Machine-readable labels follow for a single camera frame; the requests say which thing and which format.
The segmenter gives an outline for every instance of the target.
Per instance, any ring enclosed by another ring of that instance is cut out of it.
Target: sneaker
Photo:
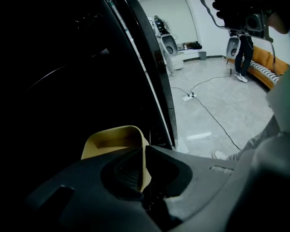
[[[244,76],[242,76],[241,74],[239,74],[239,75],[236,76],[236,77],[237,77],[238,80],[240,80],[240,81],[242,81],[242,82],[244,82],[244,83],[248,82],[248,80],[247,80]]]
[[[214,159],[220,159],[220,160],[227,160],[228,159],[228,156],[225,153],[223,153],[222,151],[219,151],[219,150],[213,151],[212,157]]]

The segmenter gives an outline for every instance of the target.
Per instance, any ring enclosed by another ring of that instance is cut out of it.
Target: electrical cord
[[[177,88],[177,89],[180,89],[180,90],[183,91],[185,94],[187,94],[187,95],[190,96],[190,94],[188,94],[187,92],[185,92],[184,90],[182,90],[180,87],[171,87],[171,88]]]
[[[208,79],[208,80],[206,80],[206,81],[204,81],[204,82],[200,82],[200,83],[198,83],[197,85],[199,85],[199,84],[201,84],[201,83],[206,83],[206,82],[208,82],[209,80],[212,80],[212,79],[215,79],[215,78],[224,78],[224,77],[230,77],[230,76],[231,76],[231,70],[230,70],[230,75],[212,77],[212,78],[210,78],[210,79]]]
[[[252,44],[252,47],[251,47],[251,45],[249,44],[249,40],[248,40],[247,36],[246,36],[246,39],[247,39],[247,42],[248,42],[248,45],[249,45],[250,49],[253,50],[253,44]]]
[[[275,50],[274,50],[274,46],[273,46],[272,42],[271,42],[271,46],[272,46],[273,55],[274,55],[274,58],[273,58],[273,69],[274,69],[275,75],[277,75],[277,71],[276,71],[276,56],[275,56]]]
[[[214,78],[224,78],[224,77],[230,77],[231,76],[231,71],[230,71],[230,75],[228,75],[228,76],[217,76],[217,77],[212,77],[212,78],[210,78],[210,79],[208,79],[208,80],[206,80],[206,81],[204,81],[204,82],[201,82],[201,83],[206,83],[207,81],[209,81],[209,80],[212,80],[212,79],[214,79]],[[181,88],[179,88],[179,87],[171,87],[171,88],[177,88],[177,89],[179,89],[179,90],[181,90],[181,91],[183,91],[185,94],[187,94],[188,96],[190,96],[190,94],[188,94],[187,92],[185,92],[184,90],[182,90]],[[230,138],[230,140],[231,140],[231,142],[235,145],[235,147],[236,148],[238,148],[239,150],[241,150],[234,142],[233,142],[233,140],[232,140],[232,138],[231,138],[231,136],[227,133],[227,131],[224,129],[224,127],[218,122],[218,120],[212,115],[212,113],[207,109],[207,107],[206,106],[204,106],[203,104],[202,104],[202,102],[200,102],[200,100],[198,99],[198,98],[196,98],[195,96],[194,96],[194,93],[191,91],[191,93],[192,93],[192,96],[193,96],[193,98],[195,98],[200,104],[201,104],[201,106],[203,107],[203,108],[205,108],[206,109],[206,111],[210,114],[210,116],[221,126],[221,128],[224,130],[224,132],[226,133],[226,135]]]
[[[178,104],[182,103],[184,100],[180,101],[179,103],[177,103],[174,107],[176,107]]]
[[[165,22],[165,23],[166,23],[166,25],[168,26],[168,28],[170,29],[170,34],[171,34],[171,35],[174,35],[174,36],[176,36],[176,37],[177,37],[177,39],[175,39],[175,40],[178,40],[178,36],[172,33],[172,29],[171,29],[171,26],[170,26],[170,24],[169,24],[169,23],[168,23],[166,20],[164,20],[164,19],[162,19],[162,21],[163,21],[163,22]]]
[[[221,128],[223,128],[223,130],[224,130],[224,132],[227,134],[227,136],[230,138],[230,140],[232,141],[232,143],[235,145],[235,147],[236,148],[238,148],[239,150],[241,150],[234,142],[233,142],[233,140],[232,140],[232,138],[230,137],[230,135],[227,133],[227,131],[224,129],[224,127],[218,122],[218,120],[216,120],[216,118],[212,115],[212,113],[207,109],[207,107],[206,106],[204,106],[203,104],[202,104],[202,102],[200,102],[200,100],[198,99],[198,98],[196,98],[195,96],[193,96],[200,104],[201,104],[201,106],[202,107],[204,107],[206,110],[207,110],[207,112],[212,116],[212,118],[221,126]]]

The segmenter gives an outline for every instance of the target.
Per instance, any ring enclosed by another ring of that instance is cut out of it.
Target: leg
[[[257,148],[265,139],[269,137],[276,136],[280,133],[279,126],[277,124],[277,121],[274,116],[270,119],[270,121],[267,123],[266,127],[263,131],[261,131],[257,136],[249,139],[245,147],[238,153],[229,155],[227,157],[227,160],[239,160],[241,155],[250,149]]]
[[[241,71],[241,63],[242,63],[243,54],[244,54],[244,44],[241,43],[240,49],[235,58],[235,71],[236,72]]]
[[[245,76],[248,68],[250,66],[250,62],[252,59],[252,55],[253,55],[253,49],[251,49],[251,46],[248,44],[248,42],[246,44],[244,44],[244,53],[245,53],[245,60],[244,60],[244,64],[243,67],[240,71],[242,76]]]

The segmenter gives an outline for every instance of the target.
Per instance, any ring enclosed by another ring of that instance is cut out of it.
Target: couch
[[[273,68],[274,56],[270,52],[254,46],[253,57],[248,69],[249,73],[258,78],[270,89],[274,87],[274,85],[279,80],[279,77],[284,74],[289,66],[279,58],[276,57],[275,59],[276,73]],[[227,60],[233,64],[235,63],[234,59],[228,58]]]

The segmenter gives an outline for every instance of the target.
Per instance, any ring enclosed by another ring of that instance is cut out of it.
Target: marble floor
[[[234,76],[234,65],[226,63],[224,58],[185,62],[182,70],[170,76],[170,85],[189,93],[192,87],[209,78],[230,75],[231,68],[231,77],[212,79],[192,91],[242,149],[251,137],[264,129],[273,112],[265,99],[267,91],[249,76],[247,83],[239,81]],[[214,150],[226,154],[239,151],[196,99],[181,102],[186,94],[177,88],[172,88],[172,94],[178,131],[177,151],[201,157],[211,157]]]

